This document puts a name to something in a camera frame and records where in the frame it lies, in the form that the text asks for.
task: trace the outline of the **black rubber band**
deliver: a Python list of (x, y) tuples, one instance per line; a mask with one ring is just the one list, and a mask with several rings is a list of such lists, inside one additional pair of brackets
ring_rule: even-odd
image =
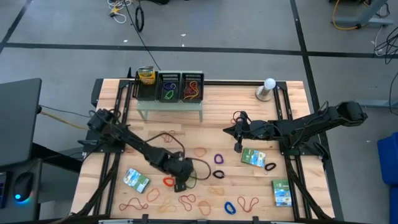
[(276, 163), (270, 162), (265, 166), (265, 169), (266, 169), (266, 171), (271, 171), (271, 170), (275, 169), (275, 167), (276, 167)]
[[(139, 26), (139, 24), (138, 24), (138, 11), (141, 12), (141, 26)], [(136, 8), (136, 24), (137, 24), (138, 32), (141, 32), (144, 29), (144, 23), (145, 23), (144, 11), (142, 10), (141, 6), (137, 6), (137, 8)]]
[(216, 170), (213, 172), (213, 176), (216, 178), (222, 179), (225, 177), (225, 173), (222, 170)]

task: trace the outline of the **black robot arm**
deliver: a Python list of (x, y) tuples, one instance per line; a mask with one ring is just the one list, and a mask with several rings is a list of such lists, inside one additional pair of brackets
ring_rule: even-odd
[(122, 141), (139, 151), (152, 167), (165, 174), (175, 177), (174, 191), (181, 192), (187, 188), (185, 182), (193, 172), (190, 158), (185, 158), (184, 152), (172, 153), (162, 147), (154, 147), (132, 133), (125, 124), (112, 124), (115, 114), (99, 109), (87, 123), (91, 130), (101, 133), (100, 141), (113, 145)]
[(279, 141), (282, 144), (282, 146), (280, 145), (281, 154), (287, 158), (285, 160), (287, 175), (301, 191), (315, 215), (319, 219), (329, 220), (331, 217), (323, 212), (294, 171), (289, 155), (297, 155), (297, 153), (290, 152), (298, 151), (301, 143), (308, 141), (310, 137), (316, 134), (339, 125), (358, 126), (366, 118), (368, 116), (363, 113), (360, 105), (349, 101), (342, 102), (337, 106), (326, 106), (324, 110), (295, 120), (251, 121), (246, 112), (240, 111), (239, 117), (234, 118), (236, 124), (223, 131), (234, 136), (237, 140), (234, 150), (238, 153), (242, 152), (242, 139)]

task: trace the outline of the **black basket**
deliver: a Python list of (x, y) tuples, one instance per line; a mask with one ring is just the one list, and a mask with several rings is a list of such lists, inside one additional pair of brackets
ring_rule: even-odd
[[(159, 73), (159, 101), (165, 103), (176, 103), (180, 99), (181, 73)], [(172, 91), (172, 97), (166, 99), (167, 94)]]
[(152, 85), (145, 85), (140, 81), (138, 72), (136, 72), (136, 77), (134, 79), (134, 88), (132, 90), (132, 97), (137, 100), (143, 101), (151, 101), (157, 99), (158, 93), (158, 76), (159, 74), (155, 73), (155, 83)]
[[(186, 93), (190, 88), (191, 82), (197, 82), (198, 95), (194, 98), (187, 97)], [(181, 82), (181, 100), (186, 103), (200, 103), (203, 100), (203, 86), (205, 84), (205, 74), (203, 73), (183, 73)]]

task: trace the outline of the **blue bin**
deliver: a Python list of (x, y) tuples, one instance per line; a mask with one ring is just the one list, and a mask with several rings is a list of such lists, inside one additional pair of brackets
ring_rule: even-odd
[(398, 133), (377, 142), (381, 174), (389, 185), (398, 185)]
[(398, 223), (398, 187), (390, 189), (390, 223)]

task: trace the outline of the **computer mouse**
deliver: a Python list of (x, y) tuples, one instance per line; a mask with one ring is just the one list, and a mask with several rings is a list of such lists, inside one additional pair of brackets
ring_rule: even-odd
[(23, 202), (29, 198), (33, 185), (33, 173), (21, 173), (14, 183), (14, 198), (17, 202)]

